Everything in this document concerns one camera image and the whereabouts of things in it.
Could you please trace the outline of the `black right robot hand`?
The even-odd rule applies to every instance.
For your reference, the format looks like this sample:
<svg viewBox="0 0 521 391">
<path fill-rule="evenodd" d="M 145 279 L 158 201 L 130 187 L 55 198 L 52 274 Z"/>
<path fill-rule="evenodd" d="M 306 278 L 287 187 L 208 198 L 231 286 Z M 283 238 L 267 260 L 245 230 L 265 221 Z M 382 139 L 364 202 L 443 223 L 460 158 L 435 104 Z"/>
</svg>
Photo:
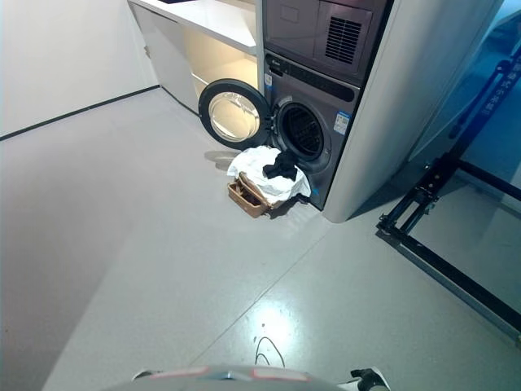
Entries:
<svg viewBox="0 0 521 391">
<path fill-rule="evenodd" d="M 376 367 L 354 369 L 350 371 L 350 374 L 355 380 L 355 390 L 391 390 L 391 387 L 385 379 L 384 375 Z"/>
</svg>

